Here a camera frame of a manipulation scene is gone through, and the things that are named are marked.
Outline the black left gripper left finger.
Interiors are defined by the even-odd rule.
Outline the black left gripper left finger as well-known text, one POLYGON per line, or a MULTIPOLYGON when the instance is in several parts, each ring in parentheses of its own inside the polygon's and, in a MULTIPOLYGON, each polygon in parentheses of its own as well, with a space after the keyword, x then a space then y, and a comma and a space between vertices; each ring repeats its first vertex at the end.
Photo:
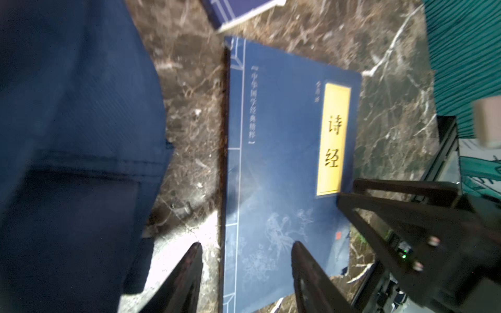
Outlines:
POLYGON ((202 254, 202 245, 199 242, 193 243, 140 312, 196 312, 203 270, 202 254))

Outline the blue book yellow label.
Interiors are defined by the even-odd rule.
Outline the blue book yellow label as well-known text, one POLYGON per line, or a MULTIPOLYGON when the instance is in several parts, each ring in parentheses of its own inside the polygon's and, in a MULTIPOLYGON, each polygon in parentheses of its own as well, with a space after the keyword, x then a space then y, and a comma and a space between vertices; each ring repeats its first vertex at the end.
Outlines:
POLYGON ((360 73, 227 37, 223 312, 293 293, 292 246, 329 276, 348 270, 360 73))

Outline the purple book yellow label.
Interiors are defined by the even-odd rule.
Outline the purple book yellow label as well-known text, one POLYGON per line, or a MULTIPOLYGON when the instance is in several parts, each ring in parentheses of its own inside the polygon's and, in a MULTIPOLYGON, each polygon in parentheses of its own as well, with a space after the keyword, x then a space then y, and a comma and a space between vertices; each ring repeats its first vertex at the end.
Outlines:
POLYGON ((287 0, 202 0, 201 4, 213 28, 218 32, 233 28, 287 0))

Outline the navy blue school backpack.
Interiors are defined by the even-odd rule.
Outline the navy blue school backpack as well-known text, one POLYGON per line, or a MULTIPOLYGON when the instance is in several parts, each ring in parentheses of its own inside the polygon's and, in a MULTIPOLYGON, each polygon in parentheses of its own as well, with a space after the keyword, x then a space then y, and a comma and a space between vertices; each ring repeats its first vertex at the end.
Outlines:
POLYGON ((1 311, 116 312, 173 146, 124 1, 1 2, 1 311))

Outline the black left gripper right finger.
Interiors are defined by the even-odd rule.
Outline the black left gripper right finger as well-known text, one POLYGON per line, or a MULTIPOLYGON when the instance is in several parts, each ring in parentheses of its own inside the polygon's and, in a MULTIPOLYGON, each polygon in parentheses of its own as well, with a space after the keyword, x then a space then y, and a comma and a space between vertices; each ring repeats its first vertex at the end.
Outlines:
POLYGON ((293 244, 291 261, 299 312, 356 312, 303 243, 296 241, 293 244))

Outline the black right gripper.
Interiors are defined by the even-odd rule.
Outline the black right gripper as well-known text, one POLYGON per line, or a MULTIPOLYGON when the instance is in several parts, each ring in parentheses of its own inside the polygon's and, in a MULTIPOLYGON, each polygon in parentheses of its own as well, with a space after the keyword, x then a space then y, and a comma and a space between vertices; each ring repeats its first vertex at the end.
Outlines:
POLYGON ((500 202, 453 183, 357 179, 337 207, 418 305, 500 311, 500 202), (411 247, 402 258, 358 213, 373 212, 411 247))

